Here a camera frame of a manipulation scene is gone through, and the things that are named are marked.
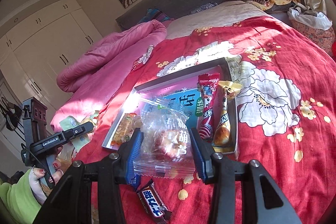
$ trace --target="white wardrobe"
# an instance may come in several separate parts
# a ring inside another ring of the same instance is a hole
[[[102,36],[76,0],[60,0],[30,15],[0,38],[0,70],[19,101],[34,96],[47,106],[47,130],[71,97],[57,75]]]

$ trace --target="hand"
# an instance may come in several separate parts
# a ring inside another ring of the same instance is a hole
[[[56,156],[62,151],[63,147],[57,148],[57,153]],[[55,160],[52,163],[56,169],[56,172],[52,174],[53,179],[55,180],[55,184],[61,179],[63,175],[63,171],[60,169],[61,168],[61,162],[59,160]],[[42,190],[42,187],[40,185],[39,179],[44,177],[45,175],[45,170],[44,169],[39,169],[39,168],[32,168],[29,173],[29,184],[31,187],[31,191],[33,192],[33,195],[36,199],[36,201],[42,205],[47,197],[45,193]]]

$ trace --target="bed sheet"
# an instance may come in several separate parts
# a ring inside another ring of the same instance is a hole
[[[134,86],[225,57],[234,81],[243,85],[236,99],[238,160],[260,160],[301,221],[315,224],[336,192],[335,62],[309,39],[272,17],[230,25],[204,26],[190,36],[167,39],[154,47],[148,61],[133,68],[101,110],[93,140],[76,159],[93,162],[110,153],[101,144]],[[142,185],[149,179],[142,177]],[[204,185],[196,174],[186,180],[154,178],[154,182],[173,212],[171,224],[207,221],[211,185]],[[186,199],[179,199],[182,189],[188,193]],[[96,191],[93,187],[95,205]],[[120,192],[127,223],[152,222],[132,187],[121,185]],[[241,223],[241,209],[237,185],[236,223]]]
[[[232,26],[234,22],[267,14],[254,5],[240,0],[223,2],[211,9],[175,19],[167,27],[167,39],[185,37],[204,26]]]

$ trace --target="red candy wrapper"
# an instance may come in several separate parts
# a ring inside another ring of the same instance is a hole
[[[219,73],[212,75],[203,74],[198,76],[198,84],[203,99],[203,117],[199,127],[199,135],[202,139],[211,139],[214,132],[214,116],[212,112],[213,102],[217,92]]]

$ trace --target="chocolate bar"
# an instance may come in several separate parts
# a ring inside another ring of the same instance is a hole
[[[157,224],[166,224],[170,219],[172,212],[167,210],[154,188],[152,179],[140,190],[137,191],[146,213],[149,214]]]

